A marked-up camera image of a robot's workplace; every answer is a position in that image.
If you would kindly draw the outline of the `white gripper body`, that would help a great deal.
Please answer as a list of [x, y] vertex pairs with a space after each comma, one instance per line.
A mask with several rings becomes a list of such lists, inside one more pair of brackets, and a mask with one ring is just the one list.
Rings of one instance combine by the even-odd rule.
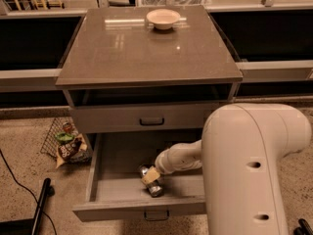
[[201, 168], [201, 140], [194, 143], [178, 143], [162, 151], [155, 161], [161, 174]]

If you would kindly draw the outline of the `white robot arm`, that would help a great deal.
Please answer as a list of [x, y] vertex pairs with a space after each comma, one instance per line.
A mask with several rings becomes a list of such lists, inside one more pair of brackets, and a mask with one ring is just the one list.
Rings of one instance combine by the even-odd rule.
[[294, 107], [226, 105], [208, 117], [201, 140], [162, 151], [142, 182], [201, 168], [209, 235], [289, 235], [277, 162], [307, 148], [311, 136]]

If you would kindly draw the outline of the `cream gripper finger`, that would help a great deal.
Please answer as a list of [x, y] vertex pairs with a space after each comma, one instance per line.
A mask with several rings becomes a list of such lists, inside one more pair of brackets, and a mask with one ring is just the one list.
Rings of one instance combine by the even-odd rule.
[[142, 177], [141, 181], [145, 185], [148, 185], [148, 184], [153, 183], [154, 181], [156, 181], [159, 178], [160, 178], [159, 171], [154, 166], [151, 166], [148, 169], [147, 173]]

